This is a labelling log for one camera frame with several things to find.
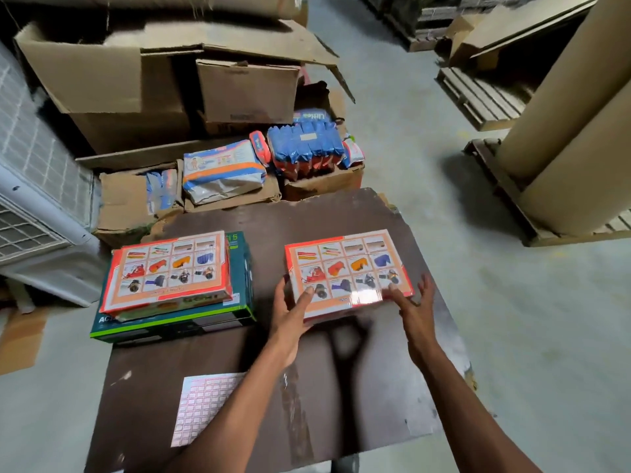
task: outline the orange and white box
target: orange and white box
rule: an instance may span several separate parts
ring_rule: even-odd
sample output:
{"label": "orange and white box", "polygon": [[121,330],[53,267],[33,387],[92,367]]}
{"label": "orange and white box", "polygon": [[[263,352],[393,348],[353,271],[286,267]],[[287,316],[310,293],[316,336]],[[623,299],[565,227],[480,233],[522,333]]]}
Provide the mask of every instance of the orange and white box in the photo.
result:
{"label": "orange and white box", "polygon": [[387,230],[289,244],[285,254],[294,298],[315,289],[305,320],[381,302],[390,284],[414,294]]}
{"label": "orange and white box", "polygon": [[112,253],[99,312],[122,322],[232,298],[224,231]]}

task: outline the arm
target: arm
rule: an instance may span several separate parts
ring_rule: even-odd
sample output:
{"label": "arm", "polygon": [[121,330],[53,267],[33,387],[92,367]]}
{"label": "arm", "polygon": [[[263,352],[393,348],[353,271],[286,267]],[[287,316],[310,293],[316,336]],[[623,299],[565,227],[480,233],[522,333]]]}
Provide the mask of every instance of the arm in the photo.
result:
{"label": "arm", "polygon": [[313,289],[300,296],[288,311],[285,280],[276,286],[269,339],[239,386],[208,426],[167,467],[167,473],[241,473],[245,471],[254,442],[281,372],[293,363],[304,326],[305,309]]}
{"label": "arm", "polygon": [[393,285],[388,297],[399,306],[412,361],[421,370],[454,459],[461,472],[540,472],[506,436],[460,376],[436,340],[433,320],[435,286],[423,275],[420,304]]}

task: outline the forearm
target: forearm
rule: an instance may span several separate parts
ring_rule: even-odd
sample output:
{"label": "forearm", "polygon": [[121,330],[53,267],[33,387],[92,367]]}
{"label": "forearm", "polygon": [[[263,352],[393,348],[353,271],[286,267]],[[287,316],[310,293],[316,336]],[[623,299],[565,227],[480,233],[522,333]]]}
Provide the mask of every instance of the forearm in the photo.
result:
{"label": "forearm", "polygon": [[420,368],[460,471],[540,471],[486,411],[438,343],[423,349]]}
{"label": "forearm", "polygon": [[271,339],[219,413],[167,472],[245,471],[286,357],[278,342]]}

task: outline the packing tape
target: packing tape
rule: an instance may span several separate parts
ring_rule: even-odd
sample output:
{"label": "packing tape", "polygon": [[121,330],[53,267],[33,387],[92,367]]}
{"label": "packing tape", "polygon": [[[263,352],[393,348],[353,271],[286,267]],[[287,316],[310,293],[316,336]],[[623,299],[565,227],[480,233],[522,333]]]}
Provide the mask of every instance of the packing tape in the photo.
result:
{"label": "packing tape", "polygon": [[307,414],[303,411],[298,394],[298,369],[289,365],[280,377],[281,400],[289,436],[292,467],[297,468],[314,462]]}

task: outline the brown tape strip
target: brown tape strip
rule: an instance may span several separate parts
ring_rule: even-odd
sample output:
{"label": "brown tape strip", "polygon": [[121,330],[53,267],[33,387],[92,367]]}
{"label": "brown tape strip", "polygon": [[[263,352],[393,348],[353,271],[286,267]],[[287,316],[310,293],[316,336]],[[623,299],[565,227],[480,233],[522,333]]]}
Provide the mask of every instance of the brown tape strip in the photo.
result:
{"label": "brown tape strip", "polygon": [[307,415],[302,410],[298,394],[298,369],[289,365],[280,377],[280,390],[289,436],[289,451],[294,468],[311,465],[314,451],[311,446]]}
{"label": "brown tape strip", "polygon": [[47,308],[31,313],[13,311],[0,335],[0,375],[35,365],[48,317]]}

